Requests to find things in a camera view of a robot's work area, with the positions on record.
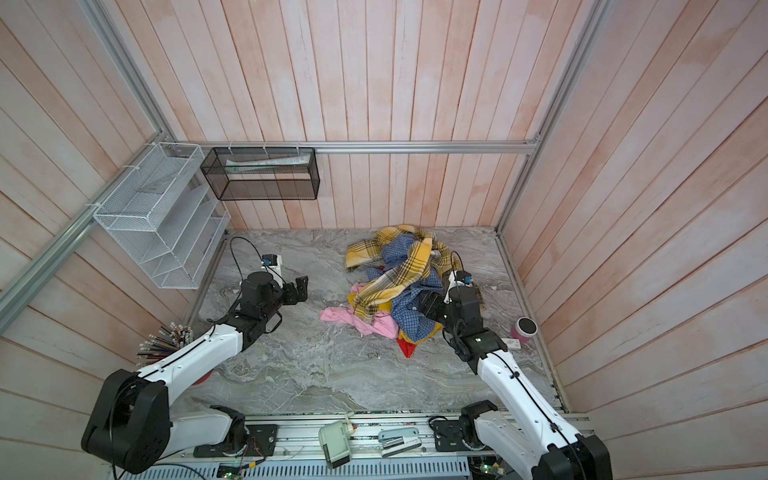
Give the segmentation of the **blue checkered shirt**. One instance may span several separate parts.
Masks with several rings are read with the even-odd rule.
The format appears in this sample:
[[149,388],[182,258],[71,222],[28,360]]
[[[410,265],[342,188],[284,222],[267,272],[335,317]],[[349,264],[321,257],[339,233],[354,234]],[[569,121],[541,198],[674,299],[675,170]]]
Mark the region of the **blue checkered shirt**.
[[[405,232],[384,245],[382,247],[382,264],[366,269],[368,280],[373,281],[399,267],[407,260],[410,248],[419,241],[420,239],[414,233]],[[439,326],[418,312],[418,295],[423,290],[442,292],[442,281],[438,272],[438,265],[441,260],[442,253],[432,249],[427,263],[427,275],[418,274],[417,279],[392,300],[392,318],[399,329],[404,330],[412,339],[417,339],[419,336],[431,332],[435,326]]]

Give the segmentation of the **yellow plaid cloth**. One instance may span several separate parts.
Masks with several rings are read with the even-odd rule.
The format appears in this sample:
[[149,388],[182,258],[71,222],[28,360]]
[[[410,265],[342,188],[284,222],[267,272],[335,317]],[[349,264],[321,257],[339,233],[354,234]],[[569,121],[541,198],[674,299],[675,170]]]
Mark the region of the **yellow plaid cloth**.
[[349,297],[354,315],[370,322],[405,292],[415,286],[436,288],[443,293],[452,286],[472,288],[473,280],[463,268],[460,255],[437,236],[412,225],[385,227],[368,239],[347,247],[345,268],[369,269],[369,281]]

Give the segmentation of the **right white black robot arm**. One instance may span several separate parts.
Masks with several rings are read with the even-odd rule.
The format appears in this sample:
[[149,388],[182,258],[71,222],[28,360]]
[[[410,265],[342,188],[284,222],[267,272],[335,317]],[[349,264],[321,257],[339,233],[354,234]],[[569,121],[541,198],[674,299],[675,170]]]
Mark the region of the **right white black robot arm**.
[[419,302],[419,311],[443,326],[454,353],[507,410],[502,413],[488,400],[475,402],[461,410],[451,430],[438,427],[438,436],[457,447],[492,450],[520,479],[613,477],[603,441],[564,419],[528,380],[501,337],[484,326],[475,288],[458,284],[445,293],[421,294]]

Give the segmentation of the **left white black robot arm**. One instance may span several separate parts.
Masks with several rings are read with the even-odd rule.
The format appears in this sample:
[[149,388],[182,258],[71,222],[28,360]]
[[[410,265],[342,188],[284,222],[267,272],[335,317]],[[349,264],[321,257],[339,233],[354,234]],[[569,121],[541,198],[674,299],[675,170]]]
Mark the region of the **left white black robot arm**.
[[249,443],[244,414],[213,405],[178,416],[171,407],[205,374],[267,334],[281,307],[307,298],[305,276],[285,282],[269,270],[249,274],[226,315],[200,338],[137,371],[119,369],[107,377],[82,435],[82,450],[131,474],[188,448],[243,455]]

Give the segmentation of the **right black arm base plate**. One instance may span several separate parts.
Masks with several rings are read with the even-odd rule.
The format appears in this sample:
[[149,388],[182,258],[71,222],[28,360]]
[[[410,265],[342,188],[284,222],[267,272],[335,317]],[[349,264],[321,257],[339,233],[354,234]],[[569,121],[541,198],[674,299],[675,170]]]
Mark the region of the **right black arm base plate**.
[[432,430],[435,447],[439,452],[469,452],[470,454],[480,454],[481,452],[493,451],[502,453],[511,450],[515,444],[508,435],[502,435],[493,432],[489,422],[481,425],[481,430],[490,440],[486,444],[481,438],[476,428],[478,419],[460,416],[458,419],[448,419],[444,416],[430,417],[427,421]]

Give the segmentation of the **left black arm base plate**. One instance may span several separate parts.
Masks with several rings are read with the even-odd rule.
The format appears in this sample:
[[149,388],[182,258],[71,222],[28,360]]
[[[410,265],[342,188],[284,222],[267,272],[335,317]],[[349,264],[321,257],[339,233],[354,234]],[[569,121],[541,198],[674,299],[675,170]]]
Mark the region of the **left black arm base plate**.
[[232,456],[270,457],[277,441],[277,424],[246,424],[241,432],[228,434],[218,444],[201,445],[193,450],[195,458]]

